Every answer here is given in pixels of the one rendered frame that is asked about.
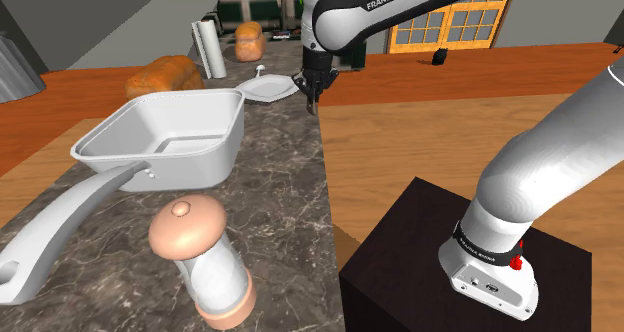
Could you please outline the white plate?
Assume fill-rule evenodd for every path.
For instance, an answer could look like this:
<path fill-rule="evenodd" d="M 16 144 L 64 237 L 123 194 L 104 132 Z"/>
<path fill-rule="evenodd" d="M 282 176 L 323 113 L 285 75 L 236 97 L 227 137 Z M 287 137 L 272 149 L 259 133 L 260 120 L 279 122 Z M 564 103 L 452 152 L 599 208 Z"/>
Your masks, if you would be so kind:
<path fill-rule="evenodd" d="M 289 97 L 299 89 L 290 76 L 267 74 L 249 79 L 237 86 L 247 100 L 273 103 Z"/>

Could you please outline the small brown bread loaf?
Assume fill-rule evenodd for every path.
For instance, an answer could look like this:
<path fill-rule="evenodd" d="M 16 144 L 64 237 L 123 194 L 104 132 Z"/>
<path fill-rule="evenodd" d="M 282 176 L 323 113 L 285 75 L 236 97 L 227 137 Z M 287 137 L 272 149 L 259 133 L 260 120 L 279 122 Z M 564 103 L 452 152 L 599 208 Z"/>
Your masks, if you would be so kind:
<path fill-rule="evenodd" d="M 240 62 L 260 60 L 266 50 L 266 38 L 259 23 L 248 21 L 235 31 L 235 55 Z"/>

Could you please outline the green and white sofa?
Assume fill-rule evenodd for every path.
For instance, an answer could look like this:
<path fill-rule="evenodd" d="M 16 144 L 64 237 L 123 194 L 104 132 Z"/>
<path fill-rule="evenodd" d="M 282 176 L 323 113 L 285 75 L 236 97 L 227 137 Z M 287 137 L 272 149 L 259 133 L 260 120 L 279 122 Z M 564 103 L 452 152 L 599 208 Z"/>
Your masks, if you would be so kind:
<path fill-rule="evenodd" d="M 203 19 L 215 22 L 217 34 L 230 45 L 227 57 L 238 61 L 235 31 L 240 24 L 248 21 L 261 25 L 266 43 L 273 39 L 275 32 L 286 31 L 292 39 L 303 40 L 304 46 L 319 51 L 317 44 L 308 41 L 314 37 L 312 12 L 313 8 L 303 0 L 218 0 L 215 10 Z"/>

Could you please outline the white paper towel roll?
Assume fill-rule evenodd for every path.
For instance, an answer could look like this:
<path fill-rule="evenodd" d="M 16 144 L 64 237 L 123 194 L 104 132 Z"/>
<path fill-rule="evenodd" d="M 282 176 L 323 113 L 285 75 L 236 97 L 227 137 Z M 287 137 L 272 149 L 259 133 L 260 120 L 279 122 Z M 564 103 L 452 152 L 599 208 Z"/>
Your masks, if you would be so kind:
<path fill-rule="evenodd" d="M 195 21 L 192 23 L 192 30 L 196 48 L 204 65 L 207 78 L 225 78 L 227 71 L 215 22 L 213 20 Z"/>

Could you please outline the orange framed window door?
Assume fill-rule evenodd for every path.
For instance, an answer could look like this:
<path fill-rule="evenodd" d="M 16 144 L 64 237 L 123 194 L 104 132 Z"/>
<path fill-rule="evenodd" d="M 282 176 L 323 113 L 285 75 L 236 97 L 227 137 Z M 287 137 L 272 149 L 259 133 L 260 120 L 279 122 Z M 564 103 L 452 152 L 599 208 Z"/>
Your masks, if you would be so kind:
<path fill-rule="evenodd" d="M 388 30 L 390 54 L 487 49 L 493 46 L 511 0 L 462 0 Z"/>

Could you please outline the large brown bread loaf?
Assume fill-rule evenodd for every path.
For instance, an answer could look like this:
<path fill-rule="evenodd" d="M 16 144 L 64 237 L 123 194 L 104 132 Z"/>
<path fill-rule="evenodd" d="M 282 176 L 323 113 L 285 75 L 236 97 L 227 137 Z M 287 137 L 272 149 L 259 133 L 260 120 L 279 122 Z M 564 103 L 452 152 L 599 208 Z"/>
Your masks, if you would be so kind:
<path fill-rule="evenodd" d="M 146 65 L 125 83 L 128 100 L 165 91 L 198 90 L 204 82 L 195 63 L 187 56 L 162 56 Z"/>

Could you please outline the white square pan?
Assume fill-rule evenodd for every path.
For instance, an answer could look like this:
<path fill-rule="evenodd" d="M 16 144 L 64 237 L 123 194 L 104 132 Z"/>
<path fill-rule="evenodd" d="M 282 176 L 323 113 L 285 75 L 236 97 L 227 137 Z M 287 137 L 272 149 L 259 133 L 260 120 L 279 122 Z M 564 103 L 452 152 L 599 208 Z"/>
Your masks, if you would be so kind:
<path fill-rule="evenodd" d="M 71 187 L 0 252 L 0 305 L 32 300 L 77 227 L 116 190 L 206 189 L 227 179 L 244 135 L 246 95 L 236 88 L 135 98 L 70 149 L 94 175 Z"/>

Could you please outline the pink-capped glass pepper mill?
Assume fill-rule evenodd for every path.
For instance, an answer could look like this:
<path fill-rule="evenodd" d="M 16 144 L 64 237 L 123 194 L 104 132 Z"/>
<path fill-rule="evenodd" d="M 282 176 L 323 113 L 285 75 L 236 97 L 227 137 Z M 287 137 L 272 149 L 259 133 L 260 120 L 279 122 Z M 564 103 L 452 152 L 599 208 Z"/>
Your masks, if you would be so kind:
<path fill-rule="evenodd" d="M 204 321 L 217 330 L 240 325 L 252 312 L 256 289 L 250 271 L 225 231 L 224 206 L 208 195 L 180 197 L 152 219 L 152 251 L 173 261 Z"/>

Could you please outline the dark robot stand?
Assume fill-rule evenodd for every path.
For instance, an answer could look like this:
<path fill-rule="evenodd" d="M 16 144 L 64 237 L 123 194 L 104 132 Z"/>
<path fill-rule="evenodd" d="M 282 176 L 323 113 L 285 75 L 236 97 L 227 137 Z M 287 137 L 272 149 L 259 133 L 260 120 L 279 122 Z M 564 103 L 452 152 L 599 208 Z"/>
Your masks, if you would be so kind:
<path fill-rule="evenodd" d="M 592 255 L 530 228 L 525 264 L 539 288 L 518 321 L 454 291 L 438 261 L 467 199 L 414 178 L 340 270 L 347 332 L 592 332 Z"/>

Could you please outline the grey curtain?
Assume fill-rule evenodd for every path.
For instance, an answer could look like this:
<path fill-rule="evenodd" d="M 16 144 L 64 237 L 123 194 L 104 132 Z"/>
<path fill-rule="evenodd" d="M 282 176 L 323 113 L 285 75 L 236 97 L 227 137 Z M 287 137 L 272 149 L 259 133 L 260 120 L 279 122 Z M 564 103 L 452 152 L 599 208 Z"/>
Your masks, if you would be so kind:
<path fill-rule="evenodd" d="M 9 38 L 0 36 L 0 103 L 20 100 L 45 89 L 44 81 L 18 47 Z"/>

